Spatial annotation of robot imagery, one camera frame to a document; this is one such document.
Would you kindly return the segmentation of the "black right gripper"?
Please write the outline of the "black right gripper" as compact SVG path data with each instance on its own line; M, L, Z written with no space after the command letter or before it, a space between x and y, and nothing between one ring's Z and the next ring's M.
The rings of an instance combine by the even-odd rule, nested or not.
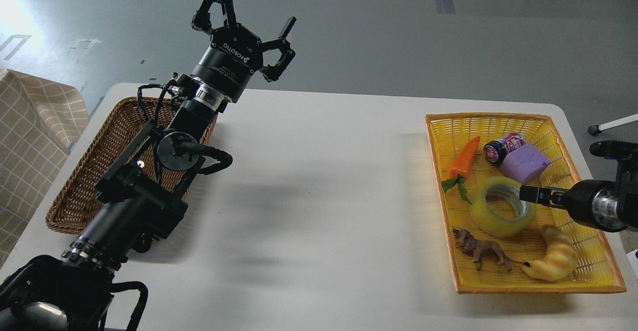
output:
M615 216L608 213L603 199L609 198L612 181L586 179L570 189L522 185L519 200L568 211L582 226L594 229L614 229Z

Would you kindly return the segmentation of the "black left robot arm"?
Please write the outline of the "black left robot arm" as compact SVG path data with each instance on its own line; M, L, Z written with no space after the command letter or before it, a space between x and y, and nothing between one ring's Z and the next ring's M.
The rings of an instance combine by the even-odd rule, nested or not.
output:
M102 204L96 217L59 258L41 255L1 285L3 331L103 331L114 295L136 290L126 329L136 331L149 297L140 281L115 283L114 274L134 250L147 252L183 220L183 197L196 175L228 168L233 158L200 140L217 115L260 72L277 81L296 52L290 17L278 38L263 42L236 19L233 0L203 0L191 27L210 44L191 74L173 75L149 114L138 88L145 124L94 186Z

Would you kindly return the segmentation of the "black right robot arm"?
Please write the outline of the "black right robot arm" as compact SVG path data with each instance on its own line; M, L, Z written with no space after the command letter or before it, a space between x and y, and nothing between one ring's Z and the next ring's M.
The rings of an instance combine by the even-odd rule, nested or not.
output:
M566 210L582 226L616 233L638 226L638 145L606 140L590 145L593 156L617 163L614 181L584 179L570 189L553 186L525 186L521 201Z

